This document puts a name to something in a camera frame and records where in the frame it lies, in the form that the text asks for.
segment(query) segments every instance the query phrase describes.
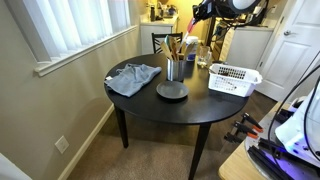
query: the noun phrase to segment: table leg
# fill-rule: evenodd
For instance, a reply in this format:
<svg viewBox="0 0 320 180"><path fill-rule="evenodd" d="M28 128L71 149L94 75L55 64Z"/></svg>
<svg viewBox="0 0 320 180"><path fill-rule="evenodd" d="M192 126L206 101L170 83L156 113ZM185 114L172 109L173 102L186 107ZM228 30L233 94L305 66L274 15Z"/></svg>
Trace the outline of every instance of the table leg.
<svg viewBox="0 0 320 180"><path fill-rule="evenodd" d="M208 138L210 127L211 127L211 123L200 125L196 147L193 153L193 159L192 159L191 169L189 173L189 180L192 180L196 173L196 170L200 161L200 157L203 151L203 147Z"/></svg>
<svg viewBox="0 0 320 180"><path fill-rule="evenodd" d="M127 134L127 125L126 125L126 118L124 115L124 111L119 109L118 107L114 107L117 115L118 126L121 134L122 144L124 148L129 146L128 143L128 134Z"/></svg>

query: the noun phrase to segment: electrical outlet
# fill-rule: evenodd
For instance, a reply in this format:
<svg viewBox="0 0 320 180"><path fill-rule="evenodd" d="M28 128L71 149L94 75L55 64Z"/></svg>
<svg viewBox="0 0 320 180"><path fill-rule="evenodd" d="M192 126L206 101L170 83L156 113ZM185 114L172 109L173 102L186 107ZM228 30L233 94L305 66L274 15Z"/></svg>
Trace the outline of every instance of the electrical outlet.
<svg viewBox="0 0 320 180"><path fill-rule="evenodd" d="M60 151L61 154L64 153L64 151L69 147L69 143L67 141L67 139L62 136L56 143L55 143L56 147L58 148L58 150Z"/></svg>
<svg viewBox="0 0 320 180"><path fill-rule="evenodd" d="M274 6L272 7L272 9L271 9L271 13L272 13L272 14L276 12L277 7L278 7L277 5L274 5Z"/></svg>

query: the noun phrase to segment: utensil holder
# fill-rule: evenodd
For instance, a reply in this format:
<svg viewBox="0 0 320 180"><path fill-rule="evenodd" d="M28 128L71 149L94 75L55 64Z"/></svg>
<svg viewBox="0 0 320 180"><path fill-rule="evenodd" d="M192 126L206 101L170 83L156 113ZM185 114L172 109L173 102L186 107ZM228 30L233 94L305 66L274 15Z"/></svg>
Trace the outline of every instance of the utensil holder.
<svg viewBox="0 0 320 180"><path fill-rule="evenodd" d="M186 61L173 61L170 59L167 59L167 61L167 79L169 81L183 81Z"/></svg>

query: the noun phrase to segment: tabletop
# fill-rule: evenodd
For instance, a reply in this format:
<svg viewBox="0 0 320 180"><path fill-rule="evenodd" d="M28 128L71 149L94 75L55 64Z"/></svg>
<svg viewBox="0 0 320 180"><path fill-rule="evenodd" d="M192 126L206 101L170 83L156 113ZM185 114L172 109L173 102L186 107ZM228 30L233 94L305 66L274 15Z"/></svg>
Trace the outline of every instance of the tabletop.
<svg viewBox="0 0 320 180"><path fill-rule="evenodd" d="M221 179L266 179L252 164L246 152L244 142L231 154L220 166L219 176Z"/></svg>
<svg viewBox="0 0 320 180"><path fill-rule="evenodd" d="M224 120L239 112L248 97L243 98L208 88L209 72L194 61L187 61L183 84L189 89L185 98L170 100L160 96L157 85L166 81L167 59L164 54L133 57L113 67L107 76L117 75L126 64L161 67L162 71L130 98L105 89L115 106L137 117L171 124L202 124Z"/></svg>

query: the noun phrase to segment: white laundry basket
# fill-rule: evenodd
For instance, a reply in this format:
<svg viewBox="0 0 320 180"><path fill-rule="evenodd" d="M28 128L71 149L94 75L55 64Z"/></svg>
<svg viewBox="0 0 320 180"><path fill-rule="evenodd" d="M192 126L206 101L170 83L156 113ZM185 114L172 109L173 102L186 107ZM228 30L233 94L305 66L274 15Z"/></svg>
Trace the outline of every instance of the white laundry basket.
<svg viewBox="0 0 320 180"><path fill-rule="evenodd" d="M209 89L241 97L250 96L262 81L256 70L229 65L212 64L209 73Z"/></svg>

